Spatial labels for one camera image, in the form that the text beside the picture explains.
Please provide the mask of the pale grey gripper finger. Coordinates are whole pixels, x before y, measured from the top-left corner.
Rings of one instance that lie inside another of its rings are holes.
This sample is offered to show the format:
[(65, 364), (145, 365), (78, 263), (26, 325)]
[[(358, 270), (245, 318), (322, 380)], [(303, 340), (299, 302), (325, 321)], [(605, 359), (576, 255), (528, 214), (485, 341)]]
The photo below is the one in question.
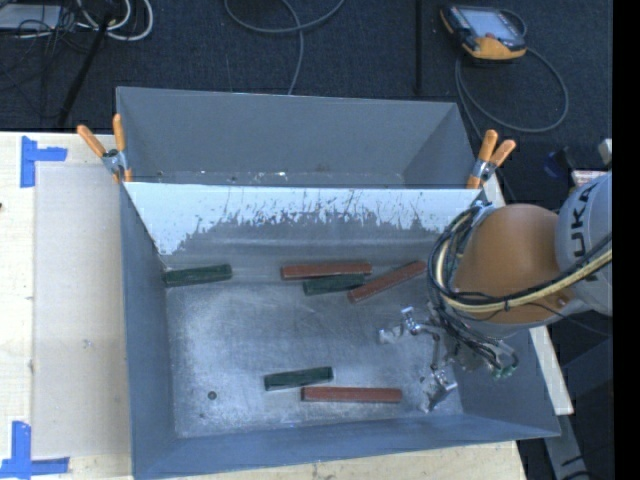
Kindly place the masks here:
[(429, 383), (423, 389), (423, 401), (420, 405), (420, 410), (424, 413), (432, 413), (457, 388), (458, 383), (448, 377), (445, 369), (433, 370)]
[(391, 328), (383, 328), (378, 331), (378, 342), (382, 345), (395, 344), (402, 338), (417, 336), (421, 332), (421, 326), (415, 319), (415, 309), (408, 306), (400, 311), (401, 321)]

